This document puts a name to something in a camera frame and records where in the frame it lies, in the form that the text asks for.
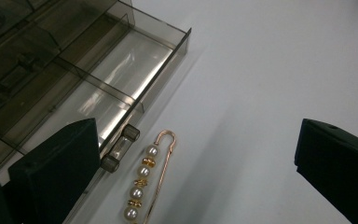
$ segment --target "gold safety pin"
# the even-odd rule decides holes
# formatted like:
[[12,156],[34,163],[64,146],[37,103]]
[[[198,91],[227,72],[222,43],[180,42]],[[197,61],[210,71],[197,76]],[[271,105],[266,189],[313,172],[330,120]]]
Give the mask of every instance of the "gold safety pin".
[[156,139],[156,142],[154,143],[156,146],[158,146],[158,142],[159,142],[160,138],[165,134],[168,134],[168,135],[170,135],[172,137],[172,142],[170,144],[170,149],[168,150],[167,157],[165,158],[164,167],[162,168],[161,174],[159,176],[159,182],[158,182],[158,185],[156,187],[156,191],[155,191],[155,194],[153,196],[152,203],[150,204],[149,210],[147,211],[144,224],[146,224],[148,222],[148,219],[150,218],[150,215],[152,213],[153,207],[154,207],[154,205],[156,203],[156,199],[158,197],[159,190],[161,189],[161,184],[162,184],[162,181],[163,181],[164,176],[165,176],[165,171],[167,170],[168,161],[170,160],[170,156],[171,156],[171,154],[173,152],[173,148],[175,147],[175,144],[176,144],[176,135],[175,135],[175,133],[173,133],[173,132],[171,132],[169,130],[164,130],[158,135],[158,137]]

